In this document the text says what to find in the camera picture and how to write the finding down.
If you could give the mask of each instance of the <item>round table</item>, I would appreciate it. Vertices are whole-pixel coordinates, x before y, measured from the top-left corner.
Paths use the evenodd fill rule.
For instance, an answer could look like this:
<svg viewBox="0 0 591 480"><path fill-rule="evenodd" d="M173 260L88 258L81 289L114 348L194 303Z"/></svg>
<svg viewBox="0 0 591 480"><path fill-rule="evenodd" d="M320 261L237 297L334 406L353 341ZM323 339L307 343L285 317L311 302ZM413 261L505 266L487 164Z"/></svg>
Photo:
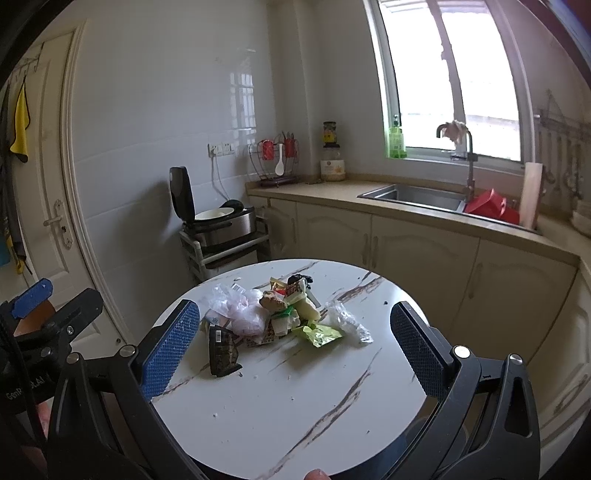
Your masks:
<svg viewBox="0 0 591 480"><path fill-rule="evenodd" d="M313 469L329 475L355 467L388 447L426 399L390 329L392 306L416 302L394 283L362 268L313 260L276 260L222 274L182 299L201 315L216 284L268 288L269 278L312 276L324 305L340 299L369 329L370 345L351 338L321 348L293 334L239 348L243 368L224 378L209 371L208 343L198 332L163 395L152 403L187 454L245 479L300 480Z"/></svg>

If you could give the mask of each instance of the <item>trash pile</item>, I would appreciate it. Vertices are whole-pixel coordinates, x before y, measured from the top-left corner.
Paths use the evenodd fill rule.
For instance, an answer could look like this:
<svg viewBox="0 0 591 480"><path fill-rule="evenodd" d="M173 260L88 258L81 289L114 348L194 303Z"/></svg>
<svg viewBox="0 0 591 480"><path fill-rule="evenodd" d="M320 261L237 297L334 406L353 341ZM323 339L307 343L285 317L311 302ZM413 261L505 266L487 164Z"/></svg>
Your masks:
<svg viewBox="0 0 591 480"><path fill-rule="evenodd" d="M372 343L369 331L339 301L326 304L327 322L321 324L320 302L311 291L313 279L292 275L287 283L276 278L269 290L246 290L238 284L218 284L205 299L209 309L201 322L209 339L212 375L225 377L242 368L238 343L256 347L294 334L319 348L346 335L360 344Z"/></svg>

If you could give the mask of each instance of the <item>black package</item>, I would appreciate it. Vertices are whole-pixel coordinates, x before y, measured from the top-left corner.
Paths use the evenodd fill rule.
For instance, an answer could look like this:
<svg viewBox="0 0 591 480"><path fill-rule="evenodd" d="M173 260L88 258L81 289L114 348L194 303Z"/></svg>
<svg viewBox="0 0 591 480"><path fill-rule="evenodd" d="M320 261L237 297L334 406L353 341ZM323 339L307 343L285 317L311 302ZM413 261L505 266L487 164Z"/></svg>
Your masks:
<svg viewBox="0 0 591 480"><path fill-rule="evenodd" d="M288 285L291 285L292 283L297 283L302 278L305 278L306 279L306 283L308 285L310 285L311 283L314 283L314 280L312 280L312 277L311 276L309 276L309 275L302 275L302 274L297 273L296 275L292 275L291 277L289 277L287 279L287 284Z"/></svg>
<svg viewBox="0 0 591 480"><path fill-rule="evenodd" d="M209 326L209 369L216 377L225 377L242 368L236 363L238 348L234 334L217 325Z"/></svg>

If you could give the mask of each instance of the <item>faucet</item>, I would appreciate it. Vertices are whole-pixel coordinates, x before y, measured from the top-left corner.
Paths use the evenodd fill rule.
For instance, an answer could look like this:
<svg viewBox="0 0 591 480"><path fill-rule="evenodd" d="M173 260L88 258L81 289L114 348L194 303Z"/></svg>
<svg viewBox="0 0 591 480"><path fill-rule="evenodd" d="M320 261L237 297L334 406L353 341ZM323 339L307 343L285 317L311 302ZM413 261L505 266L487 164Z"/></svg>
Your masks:
<svg viewBox="0 0 591 480"><path fill-rule="evenodd" d="M447 124L442 124L437 127L437 138L442 138L443 129L447 128ZM474 162L478 161L478 155L474 153L472 134L466 128L466 135L468 137L468 153L464 157L463 155L451 154L450 158L452 161L462 160L468 162L468 178L466 180L466 202L471 202L474 199L474 192L476 190L476 182L474 181Z"/></svg>

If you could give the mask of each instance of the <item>glass jar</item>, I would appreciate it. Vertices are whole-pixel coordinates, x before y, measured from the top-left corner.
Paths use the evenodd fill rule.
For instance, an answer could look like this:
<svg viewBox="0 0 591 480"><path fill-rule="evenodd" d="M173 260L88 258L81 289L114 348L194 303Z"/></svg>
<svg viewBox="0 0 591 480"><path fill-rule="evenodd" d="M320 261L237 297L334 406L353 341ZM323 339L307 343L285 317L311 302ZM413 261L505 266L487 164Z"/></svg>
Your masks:
<svg viewBox="0 0 591 480"><path fill-rule="evenodd" d="M322 149L320 178L324 181L341 181L346 178L345 161L340 156L338 144L325 145Z"/></svg>

